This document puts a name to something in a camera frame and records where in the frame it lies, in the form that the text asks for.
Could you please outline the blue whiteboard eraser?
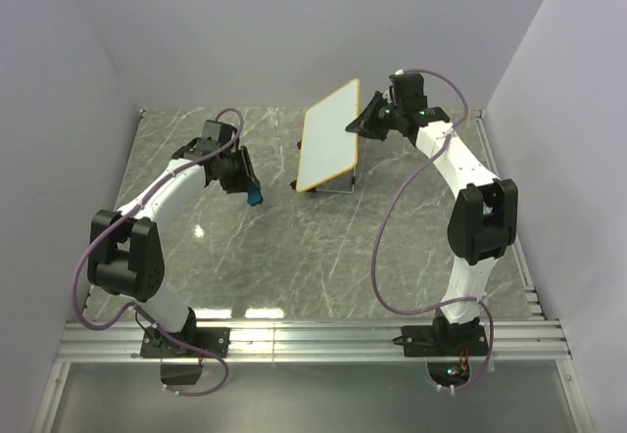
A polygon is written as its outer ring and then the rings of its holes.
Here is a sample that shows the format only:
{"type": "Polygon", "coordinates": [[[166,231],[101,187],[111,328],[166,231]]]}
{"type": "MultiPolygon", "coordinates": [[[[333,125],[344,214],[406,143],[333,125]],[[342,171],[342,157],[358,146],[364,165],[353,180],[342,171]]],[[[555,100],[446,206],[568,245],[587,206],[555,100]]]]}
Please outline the blue whiteboard eraser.
{"type": "Polygon", "coordinates": [[[264,201],[260,188],[251,187],[247,190],[247,204],[251,207],[260,205],[264,201]]]}

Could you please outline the orange framed whiteboard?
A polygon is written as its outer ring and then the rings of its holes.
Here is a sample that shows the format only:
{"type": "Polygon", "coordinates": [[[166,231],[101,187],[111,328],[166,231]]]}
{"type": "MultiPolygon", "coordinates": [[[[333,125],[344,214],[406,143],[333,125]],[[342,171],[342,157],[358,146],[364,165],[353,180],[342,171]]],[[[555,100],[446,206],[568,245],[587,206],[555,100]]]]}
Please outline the orange framed whiteboard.
{"type": "Polygon", "coordinates": [[[346,174],[354,188],[359,137],[346,127],[361,111],[360,98],[361,82],[353,78],[306,110],[294,191],[313,192],[346,174]]]}

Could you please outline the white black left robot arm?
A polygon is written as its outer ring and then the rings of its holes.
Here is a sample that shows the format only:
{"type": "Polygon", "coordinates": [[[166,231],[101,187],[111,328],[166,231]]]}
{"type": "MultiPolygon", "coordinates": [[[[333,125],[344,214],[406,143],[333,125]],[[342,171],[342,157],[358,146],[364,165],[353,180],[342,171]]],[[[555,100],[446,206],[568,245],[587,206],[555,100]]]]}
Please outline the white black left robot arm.
{"type": "Polygon", "coordinates": [[[251,207],[263,202],[238,130],[220,124],[181,147],[167,168],[133,201],[116,211],[100,211],[91,222],[87,258],[89,282],[128,299],[127,305],[151,324],[177,357],[200,345],[194,311],[167,288],[160,231],[197,193],[217,182],[227,194],[242,193],[251,207]]]}

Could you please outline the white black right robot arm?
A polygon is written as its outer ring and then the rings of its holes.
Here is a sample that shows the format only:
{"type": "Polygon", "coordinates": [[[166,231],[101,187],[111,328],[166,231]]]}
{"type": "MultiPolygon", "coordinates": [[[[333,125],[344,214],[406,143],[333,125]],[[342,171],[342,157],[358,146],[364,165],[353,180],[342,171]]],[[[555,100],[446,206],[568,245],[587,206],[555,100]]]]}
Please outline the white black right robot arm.
{"type": "Polygon", "coordinates": [[[431,308],[435,316],[426,341],[442,355],[464,348],[486,353],[482,298],[497,261],[516,238],[517,185],[483,166],[456,124],[441,108],[427,107],[423,95],[403,99],[377,91],[346,129],[375,140],[400,132],[445,180],[455,199],[447,227],[454,262],[445,296],[431,308]]]}

